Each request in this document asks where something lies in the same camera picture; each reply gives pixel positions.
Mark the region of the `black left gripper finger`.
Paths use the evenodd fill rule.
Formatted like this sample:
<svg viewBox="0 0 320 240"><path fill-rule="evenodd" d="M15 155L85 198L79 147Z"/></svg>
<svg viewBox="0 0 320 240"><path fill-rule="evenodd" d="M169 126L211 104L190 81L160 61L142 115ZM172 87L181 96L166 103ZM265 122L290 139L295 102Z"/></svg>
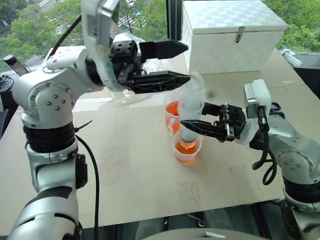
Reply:
<svg viewBox="0 0 320 240"><path fill-rule="evenodd" d="M127 80L127 88L135 94L160 93L178 89L191 79L190 75L173 71L151 72Z"/></svg>
<svg viewBox="0 0 320 240"><path fill-rule="evenodd" d="M139 43L141 56L148 59L171 59L189 49L189 47L177 40L167 39L161 41L149 41Z"/></svg>

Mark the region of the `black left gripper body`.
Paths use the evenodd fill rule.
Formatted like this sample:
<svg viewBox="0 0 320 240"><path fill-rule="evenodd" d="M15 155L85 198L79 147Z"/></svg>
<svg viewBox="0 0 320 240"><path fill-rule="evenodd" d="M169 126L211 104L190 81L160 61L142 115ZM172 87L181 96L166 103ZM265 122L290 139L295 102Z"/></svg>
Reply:
<svg viewBox="0 0 320 240"><path fill-rule="evenodd" d="M142 56L134 40L114 41L110 46L109 58L117 82L125 88L133 88L134 78L141 76Z"/></svg>

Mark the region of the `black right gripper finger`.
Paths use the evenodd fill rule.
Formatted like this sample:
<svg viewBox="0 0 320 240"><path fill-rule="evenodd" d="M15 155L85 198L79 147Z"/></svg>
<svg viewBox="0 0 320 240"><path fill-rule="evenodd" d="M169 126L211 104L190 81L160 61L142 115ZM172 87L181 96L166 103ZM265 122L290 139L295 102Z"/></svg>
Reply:
<svg viewBox="0 0 320 240"><path fill-rule="evenodd" d="M219 141L225 141L228 138L226 129L210 122L189 119L181 120L180 123L187 129L203 136L216 138Z"/></svg>
<svg viewBox="0 0 320 240"><path fill-rule="evenodd" d="M215 105L215 104L205 102L201 114L203 116L205 115L219 116L222 113L222 109L223 108L221 105Z"/></svg>

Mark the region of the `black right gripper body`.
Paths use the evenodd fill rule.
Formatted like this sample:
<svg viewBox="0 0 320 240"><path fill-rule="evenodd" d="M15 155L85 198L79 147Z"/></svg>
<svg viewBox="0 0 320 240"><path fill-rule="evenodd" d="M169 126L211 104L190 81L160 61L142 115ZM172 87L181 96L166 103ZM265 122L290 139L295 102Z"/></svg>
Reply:
<svg viewBox="0 0 320 240"><path fill-rule="evenodd" d="M223 133L217 138L219 142L232 142L241 138L246 124L245 115L240 107L228 103L220 105L215 127L222 129Z"/></svg>

